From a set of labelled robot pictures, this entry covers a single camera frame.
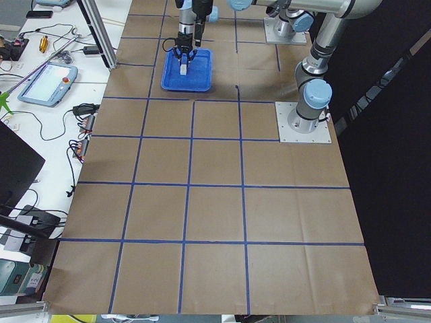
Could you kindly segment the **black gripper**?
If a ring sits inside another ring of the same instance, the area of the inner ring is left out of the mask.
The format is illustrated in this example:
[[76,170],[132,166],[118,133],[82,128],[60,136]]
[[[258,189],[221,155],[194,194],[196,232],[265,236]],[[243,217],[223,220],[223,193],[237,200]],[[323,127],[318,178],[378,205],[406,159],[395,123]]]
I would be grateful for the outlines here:
[[175,38],[175,46],[172,48],[172,53],[177,60],[181,60],[182,55],[187,55],[187,60],[192,61],[197,54],[197,49],[193,48],[193,34],[178,32]]

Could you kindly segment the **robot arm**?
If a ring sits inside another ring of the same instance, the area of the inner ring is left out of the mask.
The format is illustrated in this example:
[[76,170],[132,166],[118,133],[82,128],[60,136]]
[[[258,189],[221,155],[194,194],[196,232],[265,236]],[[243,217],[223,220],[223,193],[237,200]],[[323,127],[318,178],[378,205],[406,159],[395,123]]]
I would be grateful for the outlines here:
[[179,9],[178,34],[172,51],[181,65],[191,62],[201,46],[206,22],[218,20],[213,1],[176,1]]
[[321,112],[328,107],[331,86],[323,80],[328,62],[345,30],[348,20],[372,13],[380,1],[278,1],[282,9],[316,11],[326,17],[315,38],[310,54],[296,66],[295,78],[299,101],[288,116],[289,126],[298,133],[311,133],[320,122]]

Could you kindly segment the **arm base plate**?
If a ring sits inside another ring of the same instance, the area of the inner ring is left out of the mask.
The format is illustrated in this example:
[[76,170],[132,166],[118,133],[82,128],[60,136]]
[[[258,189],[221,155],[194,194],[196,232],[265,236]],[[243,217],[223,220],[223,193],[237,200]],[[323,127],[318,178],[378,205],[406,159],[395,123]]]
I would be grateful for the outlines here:
[[305,120],[296,111],[297,102],[275,102],[280,143],[331,144],[329,122],[324,112],[316,120]]
[[293,31],[291,25],[278,17],[266,17],[263,20],[267,44],[305,45],[304,32]]

